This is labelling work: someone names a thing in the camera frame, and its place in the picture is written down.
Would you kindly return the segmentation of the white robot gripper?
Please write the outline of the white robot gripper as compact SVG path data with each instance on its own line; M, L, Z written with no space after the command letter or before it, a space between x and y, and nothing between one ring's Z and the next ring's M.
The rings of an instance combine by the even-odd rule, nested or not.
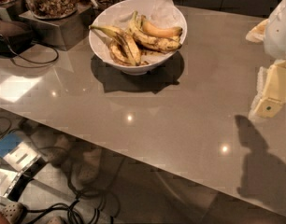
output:
M286 104L286 0L278 4L268 19L249 30L246 39L254 43L264 41L266 54L283 59L259 69L257 94L250 107L251 119L270 119Z

